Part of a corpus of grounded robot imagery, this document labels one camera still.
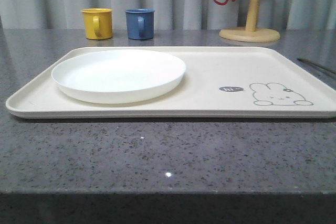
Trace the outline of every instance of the rectangular tray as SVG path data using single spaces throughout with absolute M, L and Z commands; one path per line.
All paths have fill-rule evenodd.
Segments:
M 63 94 L 50 73 L 89 52 L 142 49 L 181 58 L 187 71 L 173 91 L 143 102 L 94 104 Z M 86 47 L 70 51 L 6 101 L 21 118 L 228 117 L 332 118 L 336 91 L 278 52 L 259 47 Z

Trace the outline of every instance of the granite countertop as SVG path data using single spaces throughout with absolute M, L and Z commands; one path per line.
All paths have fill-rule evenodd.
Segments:
M 336 193 L 335 119 L 25 120 L 6 99 L 70 50 L 94 46 L 262 46 L 336 68 L 336 32 L 284 31 L 276 42 L 218 31 L 156 31 L 154 39 L 87 40 L 83 30 L 0 29 L 0 194 Z

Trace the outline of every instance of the white plate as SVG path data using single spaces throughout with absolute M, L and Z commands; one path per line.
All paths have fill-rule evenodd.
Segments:
M 61 62 L 52 79 L 66 95 L 93 103 L 130 103 L 163 95 L 181 82 L 185 63 L 151 50 L 92 52 Z

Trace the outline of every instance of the wooden mug stand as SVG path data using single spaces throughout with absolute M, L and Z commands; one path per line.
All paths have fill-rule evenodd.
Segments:
M 272 29 L 258 28 L 260 0 L 250 0 L 245 27 L 225 28 L 219 32 L 222 38 L 245 42 L 270 42 L 280 39 L 280 33 Z

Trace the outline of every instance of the bunny illustration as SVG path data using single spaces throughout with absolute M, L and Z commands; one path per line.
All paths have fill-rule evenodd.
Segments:
M 255 105 L 269 106 L 291 106 L 291 105 L 313 105 L 307 101 L 302 95 L 286 88 L 280 83 L 252 83 L 250 88 L 254 91 L 253 97 Z

